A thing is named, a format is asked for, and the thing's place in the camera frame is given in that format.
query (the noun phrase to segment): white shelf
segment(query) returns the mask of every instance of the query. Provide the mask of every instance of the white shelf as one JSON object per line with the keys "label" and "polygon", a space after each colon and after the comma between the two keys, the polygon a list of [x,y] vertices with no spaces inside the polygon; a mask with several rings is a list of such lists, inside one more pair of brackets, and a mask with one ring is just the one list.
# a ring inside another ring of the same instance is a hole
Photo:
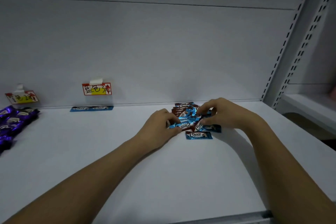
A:
{"label": "white shelf", "polygon": [[[261,115],[303,168],[336,201],[336,152],[262,102],[237,104]],[[158,109],[42,109],[0,157],[0,223],[63,179],[133,137]],[[241,131],[186,140],[184,133],[138,164],[94,223],[174,223],[267,209],[253,148]]]}
{"label": "white shelf", "polygon": [[336,134],[336,102],[327,94],[286,94],[282,100],[299,109],[301,115],[313,118],[313,122]]}

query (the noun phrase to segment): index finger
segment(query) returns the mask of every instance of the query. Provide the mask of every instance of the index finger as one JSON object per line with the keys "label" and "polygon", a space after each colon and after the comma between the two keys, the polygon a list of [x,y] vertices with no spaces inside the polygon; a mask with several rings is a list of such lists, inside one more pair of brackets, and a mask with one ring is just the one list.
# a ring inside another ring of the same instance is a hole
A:
{"label": "index finger", "polygon": [[216,99],[211,99],[210,101],[204,103],[201,105],[198,109],[196,114],[201,114],[207,110],[209,110],[211,107],[216,107],[217,106],[217,101]]}
{"label": "index finger", "polygon": [[181,123],[180,119],[171,112],[165,113],[165,117],[167,118],[167,120],[173,120],[176,123]]}

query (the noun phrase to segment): hand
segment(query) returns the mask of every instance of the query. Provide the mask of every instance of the hand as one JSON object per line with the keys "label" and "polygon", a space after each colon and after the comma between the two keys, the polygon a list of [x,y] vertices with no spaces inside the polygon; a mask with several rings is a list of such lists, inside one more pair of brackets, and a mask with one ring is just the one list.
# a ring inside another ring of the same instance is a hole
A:
{"label": "hand", "polygon": [[148,151],[162,147],[170,138],[181,133],[181,128],[166,128],[167,120],[170,124],[181,123],[178,117],[166,109],[154,112],[135,136],[142,141]]}
{"label": "hand", "polygon": [[246,129],[254,120],[261,119],[256,113],[225,99],[211,99],[198,108],[196,114],[202,114],[213,107],[210,118],[203,118],[203,125],[218,124],[227,128]]}

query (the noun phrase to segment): handwritten price tag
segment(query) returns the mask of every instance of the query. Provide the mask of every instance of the handwritten price tag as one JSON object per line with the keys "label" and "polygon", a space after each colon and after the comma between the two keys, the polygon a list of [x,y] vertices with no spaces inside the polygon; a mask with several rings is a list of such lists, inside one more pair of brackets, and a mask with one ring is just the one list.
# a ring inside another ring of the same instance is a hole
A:
{"label": "handwritten price tag", "polygon": [[112,95],[111,83],[103,82],[102,84],[90,85],[89,83],[82,84],[84,95]]}
{"label": "handwritten price tag", "polygon": [[24,104],[39,101],[32,90],[25,91],[24,94],[6,93],[5,95],[12,104]]}

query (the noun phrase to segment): pile of candy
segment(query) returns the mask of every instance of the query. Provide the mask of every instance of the pile of candy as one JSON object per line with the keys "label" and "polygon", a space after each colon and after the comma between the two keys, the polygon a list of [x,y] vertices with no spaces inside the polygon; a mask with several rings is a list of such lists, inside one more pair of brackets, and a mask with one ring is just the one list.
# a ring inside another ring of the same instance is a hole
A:
{"label": "pile of candy", "polygon": [[182,131],[185,131],[185,137],[189,140],[212,139],[210,132],[221,133],[222,129],[220,125],[203,126],[201,124],[202,118],[211,117],[211,110],[208,110],[206,114],[198,116],[196,112],[199,107],[194,102],[175,103],[175,107],[173,107],[171,112],[179,118],[181,123],[175,123],[170,128],[180,127]]}
{"label": "pile of candy", "polygon": [[11,148],[14,137],[36,120],[39,112],[29,107],[16,109],[11,105],[0,110],[0,154]]}

